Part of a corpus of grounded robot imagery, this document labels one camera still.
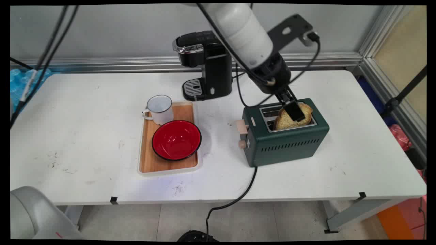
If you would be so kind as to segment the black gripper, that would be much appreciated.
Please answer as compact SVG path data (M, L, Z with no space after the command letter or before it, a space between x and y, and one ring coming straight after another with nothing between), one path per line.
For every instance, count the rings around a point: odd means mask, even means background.
M291 72L281 54L275 53L263 64L252 70L252 73L256 76L249 75L249 78L263 93L275 94L282 104L282 108L293 121L305 119L298 100L289 87Z

